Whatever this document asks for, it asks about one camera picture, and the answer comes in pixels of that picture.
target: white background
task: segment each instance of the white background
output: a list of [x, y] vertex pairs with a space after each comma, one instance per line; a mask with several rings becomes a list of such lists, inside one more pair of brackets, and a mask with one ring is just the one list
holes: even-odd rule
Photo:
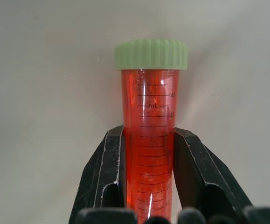
[[189, 48], [177, 126], [270, 205], [270, 0], [0, 0], [0, 224], [68, 222], [85, 164], [122, 124], [113, 49], [154, 37]]

